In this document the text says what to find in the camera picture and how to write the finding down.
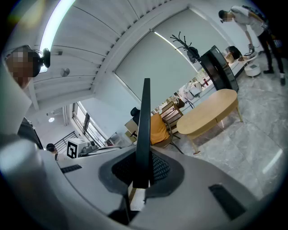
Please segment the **black picture frame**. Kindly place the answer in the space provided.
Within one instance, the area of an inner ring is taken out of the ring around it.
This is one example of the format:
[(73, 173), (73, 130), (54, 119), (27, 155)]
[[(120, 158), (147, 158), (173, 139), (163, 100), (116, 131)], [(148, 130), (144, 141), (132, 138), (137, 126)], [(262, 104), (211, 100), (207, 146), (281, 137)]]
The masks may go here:
[(150, 106), (150, 78), (145, 78), (139, 116), (138, 139), (135, 152), (135, 177), (133, 180), (134, 188), (145, 189), (149, 185)]

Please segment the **oval light wooden table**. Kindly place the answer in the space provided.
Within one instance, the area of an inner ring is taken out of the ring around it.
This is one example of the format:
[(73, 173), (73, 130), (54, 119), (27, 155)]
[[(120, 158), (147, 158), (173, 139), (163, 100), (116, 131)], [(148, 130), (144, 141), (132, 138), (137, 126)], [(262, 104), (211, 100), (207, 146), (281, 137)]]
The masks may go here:
[(218, 90), (183, 115), (176, 124), (177, 130), (179, 133), (187, 135), (196, 155), (200, 151), (193, 140), (216, 126), (234, 110), (237, 111), (240, 121), (243, 122), (237, 92), (232, 89)]

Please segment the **wooden trolley cart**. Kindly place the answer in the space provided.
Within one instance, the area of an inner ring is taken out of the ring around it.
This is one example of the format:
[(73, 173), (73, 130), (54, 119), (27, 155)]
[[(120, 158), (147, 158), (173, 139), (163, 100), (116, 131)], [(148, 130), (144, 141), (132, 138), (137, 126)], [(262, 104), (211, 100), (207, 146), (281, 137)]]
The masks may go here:
[(164, 106), (160, 116), (170, 125), (173, 134), (178, 132), (177, 122), (183, 116), (183, 113), (179, 110), (174, 102), (169, 102), (166, 106)]

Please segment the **grey bag on coat rack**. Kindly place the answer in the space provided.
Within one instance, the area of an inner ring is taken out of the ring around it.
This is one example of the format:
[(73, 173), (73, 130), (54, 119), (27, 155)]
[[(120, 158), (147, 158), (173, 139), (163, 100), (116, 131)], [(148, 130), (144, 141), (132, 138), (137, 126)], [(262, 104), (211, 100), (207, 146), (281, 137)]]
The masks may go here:
[(200, 58), (198, 50), (192, 46), (190, 46), (186, 49), (186, 53), (187, 53), (189, 60), (192, 64), (196, 63)]

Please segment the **black cabinet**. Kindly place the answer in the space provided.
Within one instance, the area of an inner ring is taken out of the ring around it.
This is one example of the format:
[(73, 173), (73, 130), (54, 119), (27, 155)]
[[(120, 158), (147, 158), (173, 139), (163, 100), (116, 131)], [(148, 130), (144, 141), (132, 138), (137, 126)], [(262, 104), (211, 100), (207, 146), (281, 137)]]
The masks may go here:
[(209, 75), (216, 90), (232, 89), (236, 92), (239, 86), (235, 76), (222, 53), (214, 45), (200, 57), (200, 64)]

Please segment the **orange cushion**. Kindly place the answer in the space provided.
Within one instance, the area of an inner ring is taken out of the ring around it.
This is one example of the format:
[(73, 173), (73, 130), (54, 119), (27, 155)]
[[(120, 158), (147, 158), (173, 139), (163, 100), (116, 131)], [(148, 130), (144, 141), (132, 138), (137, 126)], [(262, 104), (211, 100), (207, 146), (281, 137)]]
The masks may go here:
[(153, 116), (151, 116), (150, 124), (151, 124), (150, 141), (152, 145), (162, 142), (169, 138), (170, 135), (159, 113), (156, 113)]

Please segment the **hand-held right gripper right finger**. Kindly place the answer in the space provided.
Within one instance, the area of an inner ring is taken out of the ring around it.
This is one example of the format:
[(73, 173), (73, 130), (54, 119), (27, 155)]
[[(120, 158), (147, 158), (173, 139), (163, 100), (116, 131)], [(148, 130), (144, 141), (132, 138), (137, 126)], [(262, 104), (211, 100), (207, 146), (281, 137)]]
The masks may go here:
[(185, 171), (175, 159), (156, 150), (150, 151), (149, 183), (145, 191), (146, 198), (167, 197), (183, 182)]

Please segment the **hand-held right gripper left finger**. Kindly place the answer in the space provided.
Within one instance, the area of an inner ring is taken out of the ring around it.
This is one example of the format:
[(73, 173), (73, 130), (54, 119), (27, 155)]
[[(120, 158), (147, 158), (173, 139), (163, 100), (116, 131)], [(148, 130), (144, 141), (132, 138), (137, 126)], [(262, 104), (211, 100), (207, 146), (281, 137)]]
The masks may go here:
[(99, 168), (99, 180), (112, 193), (126, 195), (133, 181), (135, 170), (135, 150), (124, 153), (102, 164)]

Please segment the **pile of white bags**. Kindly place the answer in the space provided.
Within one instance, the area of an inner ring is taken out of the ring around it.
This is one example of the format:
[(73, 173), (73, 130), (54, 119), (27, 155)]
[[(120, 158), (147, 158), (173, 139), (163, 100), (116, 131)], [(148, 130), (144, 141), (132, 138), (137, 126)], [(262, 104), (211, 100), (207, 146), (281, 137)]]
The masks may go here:
[(193, 82), (188, 82), (178, 90), (178, 95), (183, 102), (192, 101), (194, 98), (200, 97), (199, 90)]

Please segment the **black stair railing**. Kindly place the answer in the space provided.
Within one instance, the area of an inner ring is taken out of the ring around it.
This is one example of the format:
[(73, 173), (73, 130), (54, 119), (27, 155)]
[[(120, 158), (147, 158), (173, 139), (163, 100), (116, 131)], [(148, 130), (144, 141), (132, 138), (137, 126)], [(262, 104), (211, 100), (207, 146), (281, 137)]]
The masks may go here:
[(77, 138), (74, 131), (66, 135), (64, 138), (60, 139), (58, 142), (54, 144), (58, 154), (67, 153), (67, 144), (68, 144), (68, 139), (70, 138)]

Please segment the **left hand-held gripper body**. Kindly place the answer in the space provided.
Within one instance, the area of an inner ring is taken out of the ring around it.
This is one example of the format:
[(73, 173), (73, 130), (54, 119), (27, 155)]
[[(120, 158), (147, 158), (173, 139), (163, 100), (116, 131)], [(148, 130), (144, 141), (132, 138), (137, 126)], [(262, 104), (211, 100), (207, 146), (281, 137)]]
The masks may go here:
[(70, 138), (67, 141), (67, 157), (71, 159), (99, 155), (121, 149), (120, 146), (98, 147), (94, 141), (85, 141), (79, 138)]

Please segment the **long ceiling light strip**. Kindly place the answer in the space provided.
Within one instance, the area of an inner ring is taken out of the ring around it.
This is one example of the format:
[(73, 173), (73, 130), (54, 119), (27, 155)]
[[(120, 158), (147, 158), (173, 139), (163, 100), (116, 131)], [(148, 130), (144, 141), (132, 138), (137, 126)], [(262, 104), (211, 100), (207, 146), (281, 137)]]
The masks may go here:
[(58, 2), (45, 27), (40, 43), (40, 51), (43, 51), (44, 49), (51, 50), (60, 23), (74, 2), (75, 0), (60, 0)]

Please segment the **black office chair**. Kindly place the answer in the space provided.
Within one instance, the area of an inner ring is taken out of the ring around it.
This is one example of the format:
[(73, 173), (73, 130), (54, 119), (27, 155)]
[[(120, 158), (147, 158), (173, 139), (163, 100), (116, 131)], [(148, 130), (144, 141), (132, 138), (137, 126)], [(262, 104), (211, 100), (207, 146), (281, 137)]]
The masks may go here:
[(132, 116), (133, 121), (139, 125), (139, 120), (140, 120), (140, 110), (134, 107), (131, 111), (130, 114)]

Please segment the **wide grey roller blind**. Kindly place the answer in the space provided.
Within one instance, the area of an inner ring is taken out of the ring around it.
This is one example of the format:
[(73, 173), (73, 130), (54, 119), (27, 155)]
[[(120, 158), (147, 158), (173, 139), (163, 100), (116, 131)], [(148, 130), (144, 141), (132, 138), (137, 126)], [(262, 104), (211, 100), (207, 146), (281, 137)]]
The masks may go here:
[(197, 72), (162, 37), (149, 32), (122, 60), (115, 73), (142, 97), (144, 79), (150, 79), (151, 109), (192, 80)]

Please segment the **wicker chair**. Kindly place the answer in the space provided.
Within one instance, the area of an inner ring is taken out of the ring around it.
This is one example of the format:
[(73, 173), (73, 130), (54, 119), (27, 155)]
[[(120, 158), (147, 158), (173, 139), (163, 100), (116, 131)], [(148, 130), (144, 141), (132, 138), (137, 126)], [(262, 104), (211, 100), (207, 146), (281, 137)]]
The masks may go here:
[(167, 125), (167, 127), (168, 127), (169, 137), (168, 137), (166, 140), (163, 140), (163, 141), (161, 141), (161, 142), (159, 142), (159, 143), (154, 144), (153, 146), (154, 146), (154, 147), (159, 147), (159, 148), (165, 148), (165, 147), (167, 147), (167, 146), (170, 144), (170, 145), (174, 146), (181, 154), (184, 154), (184, 153), (180, 150), (180, 148), (173, 142), (173, 138), (174, 138), (174, 137), (176, 137), (176, 138), (178, 138), (178, 139), (180, 139), (180, 137), (177, 137), (177, 136), (175, 136), (175, 135), (173, 134), (172, 129), (171, 129), (171, 126), (170, 126), (170, 124), (169, 124), (166, 120), (163, 119), (163, 122), (164, 122), (164, 124)]

